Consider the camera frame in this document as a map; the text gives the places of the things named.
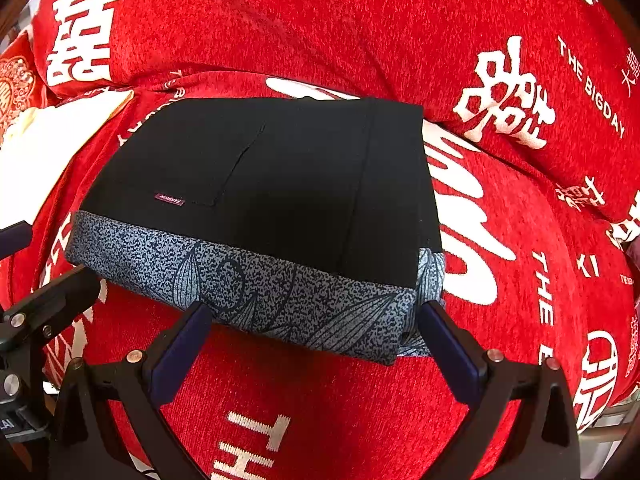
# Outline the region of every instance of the fabric label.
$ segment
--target fabric label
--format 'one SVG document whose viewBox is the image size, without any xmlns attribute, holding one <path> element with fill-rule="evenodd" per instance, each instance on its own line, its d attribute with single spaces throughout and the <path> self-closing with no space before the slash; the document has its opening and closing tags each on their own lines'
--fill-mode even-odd
<svg viewBox="0 0 640 480">
<path fill-rule="evenodd" d="M 173 205 L 182 205 L 182 204 L 184 204 L 184 200 L 182 200 L 181 198 L 174 198 L 172 196 L 163 195 L 162 193 L 156 193 L 154 198 L 157 198 L 158 200 L 162 200 L 163 202 L 167 202 L 167 203 L 173 204 Z"/>
</svg>

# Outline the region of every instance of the black fabric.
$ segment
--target black fabric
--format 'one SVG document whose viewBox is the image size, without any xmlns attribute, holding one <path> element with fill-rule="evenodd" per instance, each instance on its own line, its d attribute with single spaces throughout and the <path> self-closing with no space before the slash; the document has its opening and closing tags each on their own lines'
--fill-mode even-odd
<svg viewBox="0 0 640 480">
<path fill-rule="evenodd" d="M 418 249 L 442 250 L 421 125 L 420 107 L 369 98 L 185 99 L 143 123 L 81 209 L 415 288 Z"/>
</svg>

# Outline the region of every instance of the blue clamp pad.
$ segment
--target blue clamp pad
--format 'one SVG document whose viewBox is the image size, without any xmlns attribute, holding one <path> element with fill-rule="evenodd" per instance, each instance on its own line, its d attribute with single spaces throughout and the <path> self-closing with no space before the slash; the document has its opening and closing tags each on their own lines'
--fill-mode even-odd
<svg viewBox="0 0 640 480">
<path fill-rule="evenodd" d="M 458 402 L 476 406 L 486 383 L 484 350 L 466 330 L 459 329 L 437 301 L 417 312 L 420 334 Z"/>
<path fill-rule="evenodd" d="M 151 403 L 159 408 L 174 400 L 211 330 L 210 308 L 194 301 L 182 319 L 158 335 L 147 350 L 143 379 Z"/>
<path fill-rule="evenodd" d="M 29 247 L 33 230 L 24 220 L 0 230 L 0 260 Z"/>
</svg>

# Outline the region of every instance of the black clamp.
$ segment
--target black clamp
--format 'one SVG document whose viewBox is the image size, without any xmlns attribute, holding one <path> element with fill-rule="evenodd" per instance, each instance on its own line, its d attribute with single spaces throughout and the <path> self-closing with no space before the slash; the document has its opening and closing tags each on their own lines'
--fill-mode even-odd
<svg viewBox="0 0 640 480">
<path fill-rule="evenodd" d="M 52 415 L 42 387 L 43 346 L 88 309 L 100 293 L 96 274 L 79 266 L 4 313 L 0 323 L 0 463 L 12 479 L 46 476 Z M 28 472 L 10 444 L 23 443 Z"/>
<path fill-rule="evenodd" d="M 209 307 L 194 302 L 146 351 L 118 362 L 69 363 L 60 389 L 49 449 L 49 480 L 141 480 L 111 416 L 119 400 L 138 441 L 164 480 L 208 480 L 174 435 L 160 406 L 174 400 L 209 334 Z"/>
<path fill-rule="evenodd" d="M 0 260 L 26 248 L 31 243 L 33 230 L 24 220 L 0 230 Z"/>
<path fill-rule="evenodd" d="M 478 467 L 510 400 L 520 400 L 498 463 L 482 478 L 580 478 L 572 398 L 555 358 L 542 366 L 485 351 L 436 301 L 418 310 L 418 328 L 458 402 L 469 411 L 422 480 L 468 480 Z"/>
</svg>

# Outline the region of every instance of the red cushion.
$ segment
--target red cushion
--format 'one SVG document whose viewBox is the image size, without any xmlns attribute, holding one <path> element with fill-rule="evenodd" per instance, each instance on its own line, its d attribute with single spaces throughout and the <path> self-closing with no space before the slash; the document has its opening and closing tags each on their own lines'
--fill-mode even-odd
<svg viewBox="0 0 640 480">
<path fill-rule="evenodd" d="M 78 208 L 102 165 L 162 104 L 204 96 L 338 97 L 249 73 L 201 73 L 164 86 L 164 91 L 137 89 L 134 101 L 76 156 L 68 180 L 49 198 L 55 212 L 46 221 L 36 220 L 37 233 L 46 225 L 57 226 L 51 230 L 55 240 L 48 245 L 48 257 L 36 266 L 43 271 L 40 276 L 33 272 L 33 259 L 16 260 L 14 276 L 24 279 L 13 280 L 14 300 L 28 293 L 28 283 L 38 286 L 70 268 L 62 257 L 71 229 L 69 212 Z M 609 333 L 619 371 L 611 375 L 612 388 L 594 397 L 593 405 L 588 402 L 585 416 L 596 415 L 636 377 L 635 369 L 623 373 L 630 361 L 632 287 L 620 281 L 626 273 L 624 257 L 602 234 L 603 221 L 584 221 L 575 209 L 550 201 L 555 192 L 544 177 L 533 180 L 437 126 L 427 124 L 424 139 L 432 150 L 429 162 L 449 251 L 448 312 L 482 345 L 500 348 L 509 358 L 539 362 L 553 351 L 572 391 L 583 375 L 590 377 L 582 370 L 587 334 Z M 568 226 L 579 227 L 569 235 Z M 596 254 L 598 278 L 585 277 L 577 267 L 579 252 Z M 6 272 L 0 266 L 0 283 L 6 282 Z M 541 300 L 550 308 L 541 307 Z M 133 348 L 144 348 L 178 315 L 105 282 L 95 306 L 47 347 L 47 371 L 59 381 L 74 356 L 84 354 L 90 362 L 121 359 Z M 603 344 L 607 341 L 594 340 L 590 362 L 611 356 Z M 140 456 L 122 410 L 115 412 L 129 449 Z M 399 358 L 387 368 L 223 327 L 213 329 L 178 399 L 164 412 L 205 472 L 228 478 L 224 465 L 235 463 L 231 447 L 273 460 L 271 467 L 248 466 L 247 471 L 265 478 L 296 478 L 301 471 L 313 479 L 418 478 L 463 416 L 429 358 Z M 279 415 L 289 418 L 278 450 L 266 449 L 268 438 L 239 425 L 234 413 L 269 426 Z M 482 470 L 495 461 L 512 420 L 511 412 Z"/>
<path fill-rule="evenodd" d="M 38 75 L 27 32 L 0 55 L 0 146 L 9 124 L 27 108 L 45 108 L 58 99 Z"/>
</svg>

